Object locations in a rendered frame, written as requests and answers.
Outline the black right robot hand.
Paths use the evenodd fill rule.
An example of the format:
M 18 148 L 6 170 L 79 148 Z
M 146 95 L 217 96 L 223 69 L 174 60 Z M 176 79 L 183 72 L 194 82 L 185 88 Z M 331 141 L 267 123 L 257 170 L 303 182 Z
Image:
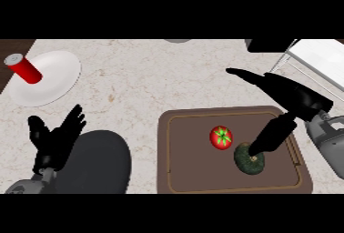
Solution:
M 254 157 L 262 152 L 272 152 L 278 149 L 297 128 L 294 119 L 300 118 L 310 122 L 321 111 L 329 112 L 334 101 L 285 76 L 273 73 L 265 73 L 260 76 L 238 68 L 228 68 L 226 72 L 254 85 L 288 110 L 269 121 L 250 145 L 248 154 Z

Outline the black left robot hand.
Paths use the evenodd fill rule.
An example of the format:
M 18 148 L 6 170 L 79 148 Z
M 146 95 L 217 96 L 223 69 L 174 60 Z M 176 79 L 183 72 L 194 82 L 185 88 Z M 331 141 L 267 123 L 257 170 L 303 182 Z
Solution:
M 71 109 L 62 125 L 53 130 L 47 128 L 39 116 L 28 117 L 30 140 L 37 148 L 33 167 L 37 175 L 43 175 L 46 168 L 52 168 L 55 171 L 64 168 L 84 126 L 84 113 L 80 104 Z

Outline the red tomato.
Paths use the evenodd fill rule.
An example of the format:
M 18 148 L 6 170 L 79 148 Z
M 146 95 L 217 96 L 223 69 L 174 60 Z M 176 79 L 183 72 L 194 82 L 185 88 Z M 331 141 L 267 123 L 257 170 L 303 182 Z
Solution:
M 210 132 L 210 142 L 219 150 L 232 146 L 232 131 L 225 126 L 217 126 Z

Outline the brown tray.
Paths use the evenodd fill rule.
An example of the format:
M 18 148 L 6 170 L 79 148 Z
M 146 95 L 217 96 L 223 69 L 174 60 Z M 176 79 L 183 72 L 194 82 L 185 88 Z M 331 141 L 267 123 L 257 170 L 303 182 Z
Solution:
M 160 193 L 309 193 L 313 182 L 296 139 L 265 154 L 265 169 L 245 174 L 234 149 L 217 149 L 210 134 L 232 131 L 232 143 L 256 140 L 269 121 L 282 114 L 275 106 L 170 110 L 157 127 L 157 191 Z

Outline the dark grey round plate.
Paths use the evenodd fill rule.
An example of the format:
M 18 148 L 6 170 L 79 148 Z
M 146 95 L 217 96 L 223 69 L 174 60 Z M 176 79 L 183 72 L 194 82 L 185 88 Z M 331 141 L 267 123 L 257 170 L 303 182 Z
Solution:
M 127 142 L 110 130 L 80 135 L 56 175 L 59 194 L 126 194 L 132 172 Z

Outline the black appliance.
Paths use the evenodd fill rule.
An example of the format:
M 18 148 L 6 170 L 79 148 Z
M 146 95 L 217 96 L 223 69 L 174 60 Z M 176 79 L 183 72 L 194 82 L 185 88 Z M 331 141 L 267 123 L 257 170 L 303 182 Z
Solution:
M 247 51 L 250 53 L 282 53 L 293 42 L 293 39 L 247 39 Z

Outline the white round plate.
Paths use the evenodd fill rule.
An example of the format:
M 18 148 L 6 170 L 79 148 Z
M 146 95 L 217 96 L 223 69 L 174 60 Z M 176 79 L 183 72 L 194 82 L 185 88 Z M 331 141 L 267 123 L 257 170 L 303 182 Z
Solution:
M 30 59 L 30 62 L 43 78 L 36 84 L 28 84 L 18 75 L 14 75 L 8 93 L 19 106 L 45 106 L 73 88 L 81 73 L 81 62 L 68 51 L 47 52 Z

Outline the dark green round vegetable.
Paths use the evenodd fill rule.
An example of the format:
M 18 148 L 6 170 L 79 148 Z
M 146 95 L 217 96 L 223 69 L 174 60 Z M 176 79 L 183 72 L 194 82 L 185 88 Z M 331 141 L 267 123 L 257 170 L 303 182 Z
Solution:
M 234 150 L 234 162 L 239 170 L 248 175 L 259 175 L 265 169 L 265 154 L 248 154 L 250 143 L 244 142 Z

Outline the red can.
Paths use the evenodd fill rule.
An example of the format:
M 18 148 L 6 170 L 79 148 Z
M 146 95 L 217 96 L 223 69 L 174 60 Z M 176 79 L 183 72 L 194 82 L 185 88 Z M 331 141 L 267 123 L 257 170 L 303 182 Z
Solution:
M 43 74 L 40 74 L 22 54 L 9 55 L 5 59 L 5 64 L 28 84 L 33 85 L 40 82 Z

